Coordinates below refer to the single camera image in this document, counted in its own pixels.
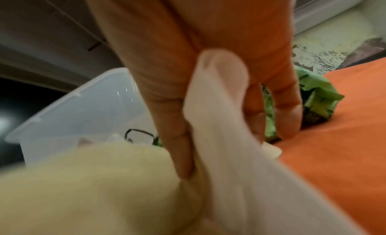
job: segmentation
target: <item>hand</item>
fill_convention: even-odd
[[[277,133],[294,136],[302,104],[292,64],[292,0],[87,0],[98,24],[137,82],[176,171],[193,169],[183,98],[201,50],[229,49],[247,64],[245,120],[265,136],[261,83],[275,101]]]

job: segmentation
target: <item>clear plastic container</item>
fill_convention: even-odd
[[[77,148],[81,139],[105,142],[130,128],[156,130],[127,68],[109,70],[47,106],[7,135],[20,143],[26,164]],[[151,143],[149,136],[131,136]]]

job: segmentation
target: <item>cream fabric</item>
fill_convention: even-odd
[[[236,55],[204,52],[184,106],[196,147],[190,180],[160,147],[85,146],[3,173],[1,234],[363,234],[263,154],[241,111],[247,86]]]

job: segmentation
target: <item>finger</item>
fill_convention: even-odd
[[[302,99],[292,60],[288,57],[272,77],[263,82],[273,98],[275,127],[280,138],[295,136],[302,122]]]
[[[182,101],[149,101],[144,97],[162,145],[173,160],[177,175],[189,178],[193,170],[192,143],[189,127],[182,113]]]
[[[263,143],[265,140],[265,107],[260,84],[251,85],[244,98],[244,116],[255,138]]]

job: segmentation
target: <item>orange fabric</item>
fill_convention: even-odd
[[[326,74],[346,97],[330,122],[276,144],[289,168],[372,234],[386,234],[386,58]]]

